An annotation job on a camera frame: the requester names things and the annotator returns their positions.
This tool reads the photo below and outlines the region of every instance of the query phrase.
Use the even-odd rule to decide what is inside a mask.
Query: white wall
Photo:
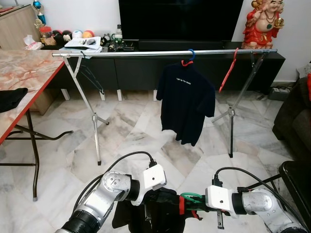
[[[20,4],[32,0],[18,0]],[[93,30],[96,35],[114,32],[120,23],[118,0],[40,0],[45,6],[47,24],[54,30]],[[244,0],[233,41],[243,41],[246,15],[252,11],[252,0]],[[275,81],[295,81],[297,67],[311,60],[311,0],[284,0],[281,14],[285,27],[274,39],[274,48],[286,58]],[[0,0],[0,4],[13,5],[14,0]]]
[[[240,17],[232,41],[243,41],[246,16],[253,10],[252,0],[244,0]],[[296,81],[296,68],[311,61],[311,0],[284,0],[285,7],[281,17],[285,27],[274,38],[274,48],[286,58],[275,81]]]

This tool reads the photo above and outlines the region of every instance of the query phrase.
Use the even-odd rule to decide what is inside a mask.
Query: television
[[[243,0],[119,0],[123,39],[231,41]]]

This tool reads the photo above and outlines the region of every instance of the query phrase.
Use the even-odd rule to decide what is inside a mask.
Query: red statue
[[[255,9],[247,15],[242,49],[271,49],[272,37],[276,38],[284,26],[279,17],[284,10],[283,0],[253,0],[252,6]]]

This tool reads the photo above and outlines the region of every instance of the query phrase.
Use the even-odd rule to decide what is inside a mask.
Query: dark brown sofa
[[[273,133],[286,140],[297,160],[311,161],[311,101],[307,78],[299,79],[274,121]]]

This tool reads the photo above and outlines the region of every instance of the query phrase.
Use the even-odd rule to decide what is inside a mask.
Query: marble floor
[[[215,116],[227,111],[237,92],[222,92],[216,97]],[[256,92],[247,92],[234,119],[234,157],[227,155],[228,118],[211,123],[206,118],[195,147],[175,141],[172,131],[161,131],[161,102],[153,101],[152,92],[107,92],[101,101],[96,92],[87,97],[98,115],[110,121],[99,124],[102,166],[97,166],[93,126],[89,112],[77,92],[71,99],[59,96],[44,116],[32,114],[35,130],[50,136],[74,130],[57,141],[37,141],[40,171],[38,201],[32,202],[33,167],[0,167],[0,229],[2,233],[53,233],[69,218],[77,196],[95,176],[103,173],[116,158],[145,150],[166,172],[168,188],[203,194],[211,185],[214,172],[224,166],[246,169],[261,179],[277,174],[282,162],[291,160],[289,148],[272,133],[274,118],[282,105]],[[25,118],[19,122],[27,125]],[[4,141],[0,145],[0,162],[33,162],[30,141]],[[123,160],[115,170],[137,177],[148,166],[144,155]],[[224,187],[235,189],[255,181],[236,171],[223,171]],[[282,180],[276,182],[281,194],[292,203]],[[263,233],[267,232],[258,216],[224,218],[225,230],[217,229],[215,213],[201,213],[204,219],[186,221],[185,232]],[[126,233],[127,227],[112,229],[109,216],[100,233]]]

